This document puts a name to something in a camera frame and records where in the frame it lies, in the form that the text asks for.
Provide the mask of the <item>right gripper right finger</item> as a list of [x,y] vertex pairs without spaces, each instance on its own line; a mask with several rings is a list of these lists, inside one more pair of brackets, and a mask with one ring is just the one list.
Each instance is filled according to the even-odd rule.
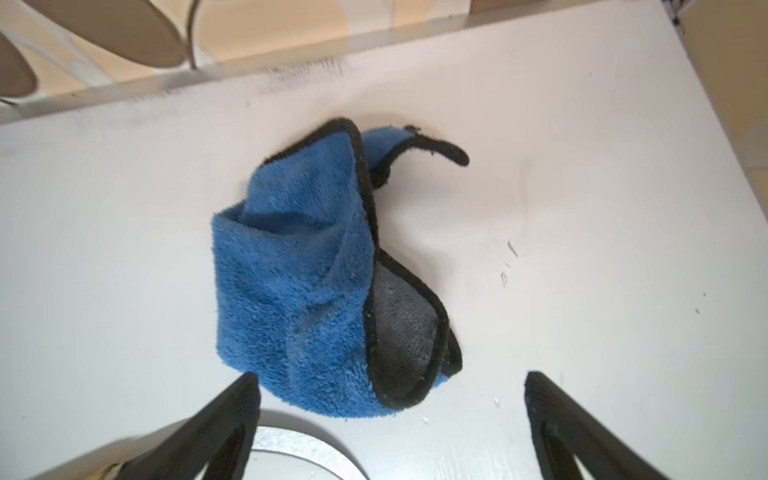
[[545,374],[527,374],[524,400],[544,479],[581,479],[580,466],[594,479],[665,477]]

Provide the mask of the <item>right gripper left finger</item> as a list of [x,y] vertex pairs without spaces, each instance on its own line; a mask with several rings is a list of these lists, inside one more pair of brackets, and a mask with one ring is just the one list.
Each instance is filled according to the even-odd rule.
[[123,466],[119,479],[241,479],[260,418],[258,376],[241,375],[181,428]]

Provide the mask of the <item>blue grey microfiber rag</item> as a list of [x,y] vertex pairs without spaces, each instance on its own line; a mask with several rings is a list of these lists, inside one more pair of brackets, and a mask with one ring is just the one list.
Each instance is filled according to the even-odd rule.
[[414,126],[334,118],[267,158],[244,199],[213,217],[226,365],[336,418],[411,408],[462,370],[443,302],[380,244],[374,193],[411,150],[469,162]]

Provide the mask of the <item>sickle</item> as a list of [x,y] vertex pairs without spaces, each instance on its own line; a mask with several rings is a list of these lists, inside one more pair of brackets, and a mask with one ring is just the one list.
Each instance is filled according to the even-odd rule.
[[297,430],[260,426],[251,450],[308,462],[337,479],[368,478],[363,469],[341,450],[318,437]]

